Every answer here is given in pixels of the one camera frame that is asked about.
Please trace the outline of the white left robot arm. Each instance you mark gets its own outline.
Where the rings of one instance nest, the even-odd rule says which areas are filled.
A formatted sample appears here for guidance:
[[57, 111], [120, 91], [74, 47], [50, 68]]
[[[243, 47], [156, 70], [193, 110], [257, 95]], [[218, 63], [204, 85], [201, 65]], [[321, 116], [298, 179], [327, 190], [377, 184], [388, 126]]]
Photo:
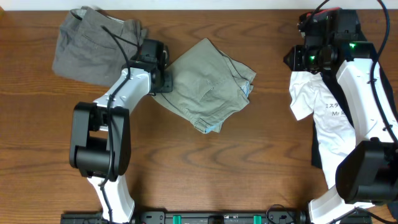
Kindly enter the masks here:
[[131, 223], [135, 203], [125, 177], [131, 158], [130, 115], [144, 96], [172, 91], [168, 62], [167, 46], [146, 39], [103, 96], [75, 106], [70, 165], [95, 188], [103, 211], [64, 214], [62, 223]]

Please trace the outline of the olive green shorts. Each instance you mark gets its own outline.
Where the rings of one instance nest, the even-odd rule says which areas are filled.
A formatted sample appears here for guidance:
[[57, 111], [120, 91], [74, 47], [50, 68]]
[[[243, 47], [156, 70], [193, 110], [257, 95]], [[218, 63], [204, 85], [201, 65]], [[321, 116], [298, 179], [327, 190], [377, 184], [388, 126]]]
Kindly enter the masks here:
[[249, 104], [256, 72], [217, 49], [209, 39], [199, 41], [167, 71], [173, 90], [153, 99], [189, 121], [203, 134], [220, 132], [224, 121]]

